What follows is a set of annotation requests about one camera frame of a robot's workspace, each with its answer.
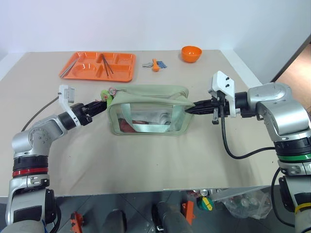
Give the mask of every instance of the white wall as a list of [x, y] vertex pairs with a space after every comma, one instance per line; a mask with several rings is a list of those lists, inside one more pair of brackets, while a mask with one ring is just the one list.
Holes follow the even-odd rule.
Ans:
[[7, 55], [7, 52], [0, 51], [0, 61]]
[[250, 2], [2, 0], [0, 40], [10, 52], [231, 49], [250, 26]]
[[251, 27], [234, 47], [262, 83], [270, 82], [311, 34], [310, 0], [258, 4]]
[[[300, 21], [309, 6], [310, 0], [2, 0], [0, 45], [9, 52], [235, 48], [264, 79], [306, 38]], [[289, 34], [278, 56], [275, 45]]]

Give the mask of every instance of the clear plastic pouch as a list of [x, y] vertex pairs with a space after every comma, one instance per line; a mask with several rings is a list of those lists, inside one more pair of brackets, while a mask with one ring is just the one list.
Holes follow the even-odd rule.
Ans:
[[187, 96], [180, 86], [123, 85], [108, 107], [111, 130], [117, 135], [179, 135], [192, 117], [185, 112], [194, 106]]

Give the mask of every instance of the white bracket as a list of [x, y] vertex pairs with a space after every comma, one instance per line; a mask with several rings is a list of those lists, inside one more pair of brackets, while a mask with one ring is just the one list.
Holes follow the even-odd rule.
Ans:
[[230, 116], [235, 117], [234, 81], [221, 71], [213, 75], [211, 89], [208, 92], [213, 97], [217, 98], [217, 91], [221, 91], [225, 94], [225, 99], [229, 102]]
[[80, 128], [81, 124], [77, 116], [73, 113], [68, 103], [74, 103], [74, 88], [68, 85], [60, 85], [58, 91], [58, 102], [60, 106], [71, 116], [77, 128]]

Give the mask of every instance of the beige table surface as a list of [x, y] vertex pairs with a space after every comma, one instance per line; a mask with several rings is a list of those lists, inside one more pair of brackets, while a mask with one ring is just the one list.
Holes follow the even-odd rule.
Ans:
[[[191, 101], [210, 99], [212, 75], [221, 70], [230, 76], [236, 91], [245, 84], [219, 50], [205, 50], [194, 64], [179, 58], [179, 51], [134, 51], [136, 67], [132, 84], [179, 84], [189, 89]], [[72, 52], [25, 54], [0, 81], [1, 169], [0, 196], [7, 196], [12, 175], [11, 139], [29, 118], [57, 96], [60, 84], [76, 88], [75, 102], [87, 104], [115, 82], [66, 80], [58, 77]], [[142, 68], [152, 58], [168, 66], [159, 72]], [[36, 119], [62, 113], [54, 103]], [[274, 151], [234, 160], [224, 150], [221, 126], [211, 115], [194, 116], [186, 134], [173, 136], [116, 136], [106, 113], [93, 123], [73, 129], [52, 144], [49, 156], [50, 188], [56, 195], [91, 195], [269, 185], [277, 169]], [[263, 122], [256, 118], [228, 118], [227, 138], [231, 150], [242, 155], [272, 146]]]

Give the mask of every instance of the red ring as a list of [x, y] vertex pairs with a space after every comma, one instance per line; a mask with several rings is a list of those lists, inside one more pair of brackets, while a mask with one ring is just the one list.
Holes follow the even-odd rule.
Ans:
[[30, 168], [30, 169], [23, 169], [23, 170], [19, 170], [19, 171], [14, 171], [12, 176], [20, 176], [20, 175], [26, 175], [29, 173], [36, 173], [36, 172], [48, 172], [48, 168], [47, 167], [39, 167], [39, 168]]

